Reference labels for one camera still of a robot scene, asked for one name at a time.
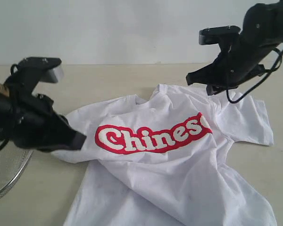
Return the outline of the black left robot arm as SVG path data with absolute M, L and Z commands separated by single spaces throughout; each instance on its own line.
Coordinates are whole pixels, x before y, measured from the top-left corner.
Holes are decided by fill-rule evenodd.
M 46 153 L 81 150 L 86 135 L 56 113 L 53 103 L 46 95 L 33 95 L 23 87 L 0 84 L 0 141 Z

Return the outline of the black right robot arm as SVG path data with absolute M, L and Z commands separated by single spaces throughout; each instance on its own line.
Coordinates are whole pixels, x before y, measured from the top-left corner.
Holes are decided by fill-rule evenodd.
M 242 28 L 228 25 L 199 32 L 199 44 L 217 44 L 220 53 L 211 64 L 188 73 L 187 84 L 205 84 L 210 96 L 235 89 L 266 73 L 260 62 L 281 43 L 283 0 L 272 4 L 257 3 L 246 12 Z

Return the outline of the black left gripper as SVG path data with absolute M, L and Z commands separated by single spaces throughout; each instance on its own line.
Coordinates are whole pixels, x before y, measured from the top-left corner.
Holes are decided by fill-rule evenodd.
M 19 148 L 42 152 L 81 150 L 87 136 L 75 131 L 65 116 L 53 110 L 53 100 L 48 96 L 10 93 L 5 100 L 5 143 L 11 141 Z

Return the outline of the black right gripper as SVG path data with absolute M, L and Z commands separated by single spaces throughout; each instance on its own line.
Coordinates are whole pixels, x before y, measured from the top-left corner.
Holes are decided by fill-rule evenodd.
M 262 76 L 266 69 L 260 62 L 265 57 L 264 47 L 231 46 L 220 61 L 188 73 L 186 81 L 188 85 L 205 84 L 208 96 L 217 95 Z

